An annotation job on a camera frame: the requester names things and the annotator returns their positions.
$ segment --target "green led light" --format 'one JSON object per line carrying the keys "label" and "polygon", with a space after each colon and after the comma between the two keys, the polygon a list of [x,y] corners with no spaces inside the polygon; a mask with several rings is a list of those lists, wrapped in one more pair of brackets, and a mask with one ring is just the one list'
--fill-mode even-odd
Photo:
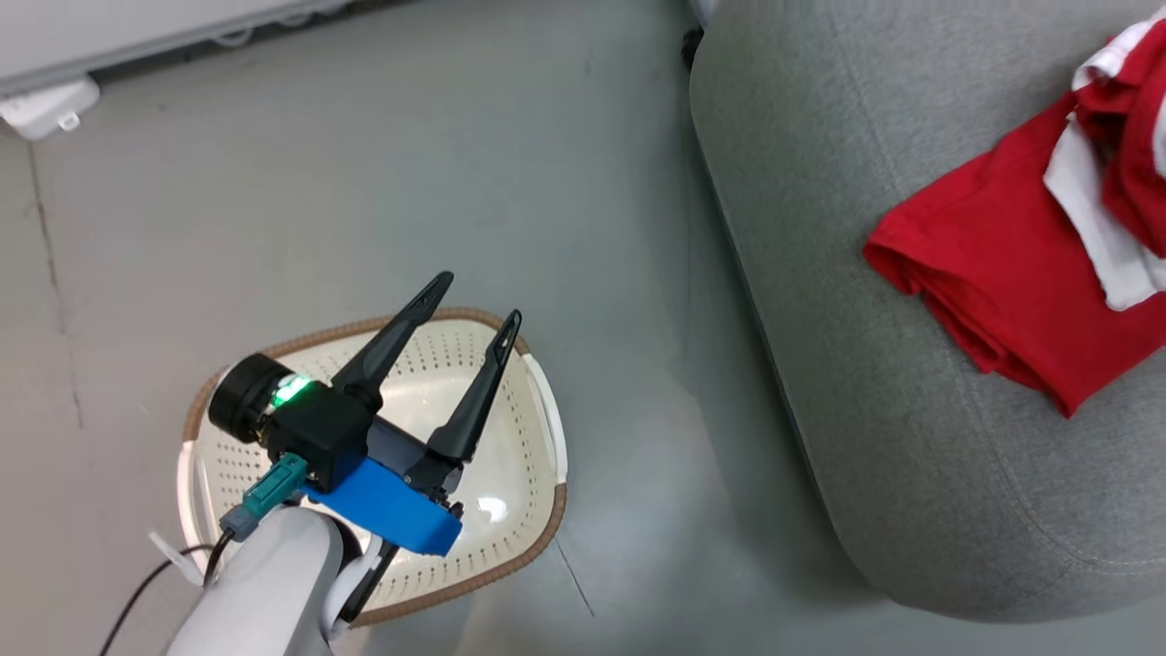
{"label": "green led light", "polygon": [[275,394],[272,395],[272,408],[279,408],[295,398],[297,394],[308,387],[308,383],[311,383],[311,379],[307,376],[296,376],[288,381],[287,385],[275,390]]}

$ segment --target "gray sofa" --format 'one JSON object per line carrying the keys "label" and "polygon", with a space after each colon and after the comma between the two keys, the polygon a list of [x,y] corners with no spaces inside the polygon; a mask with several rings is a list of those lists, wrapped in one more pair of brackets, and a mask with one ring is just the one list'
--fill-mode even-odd
{"label": "gray sofa", "polygon": [[1166,592],[1166,354],[1066,421],[859,255],[1159,6],[737,0],[696,54],[697,134],[819,491],[900,604],[1028,622]]}

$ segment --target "concrete floor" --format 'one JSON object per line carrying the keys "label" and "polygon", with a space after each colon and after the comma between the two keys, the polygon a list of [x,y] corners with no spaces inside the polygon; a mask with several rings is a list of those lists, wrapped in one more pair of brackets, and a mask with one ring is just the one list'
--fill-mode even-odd
{"label": "concrete floor", "polygon": [[[391,311],[444,267],[449,304],[526,313],[567,519],[526,570],[340,654],[1084,655],[1157,630],[1161,602],[986,627],[861,581],[702,176],[689,22],[679,0],[406,5],[112,84],[33,148],[0,140],[7,651],[93,653],[159,560],[147,531],[180,539],[178,435],[208,375]],[[195,597],[163,578],[114,653],[160,653]]]}

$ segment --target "teal connector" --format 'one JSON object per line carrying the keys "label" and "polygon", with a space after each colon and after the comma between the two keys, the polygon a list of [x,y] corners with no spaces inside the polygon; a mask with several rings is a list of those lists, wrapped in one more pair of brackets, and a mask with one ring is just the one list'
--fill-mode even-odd
{"label": "teal connector", "polygon": [[308,480],[308,463],[286,453],[255,485],[243,495],[243,507],[257,519],[265,517],[276,506],[292,499]]}

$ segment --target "red shirt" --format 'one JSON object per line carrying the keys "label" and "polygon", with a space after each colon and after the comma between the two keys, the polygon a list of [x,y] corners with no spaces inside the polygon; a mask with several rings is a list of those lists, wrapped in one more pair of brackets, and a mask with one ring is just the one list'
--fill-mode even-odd
{"label": "red shirt", "polygon": [[1046,393],[1066,417],[1166,345],[1166,294],[1114,311],[1044,184],[1066,94],[886,214],[863,254],[923,302],[981,372]]}
{"label": "red shirt", "polygon": [[[1098,146],[1114,150],[1105,169],[1102,202],[1126,230],[1166,258],[1166,171],[1156,147],[1166,125],[1166,20],[1138,42],[1112,79],[1076,92],[1077,120]],[[1166,158],[1159,151],[1158,160]]]}

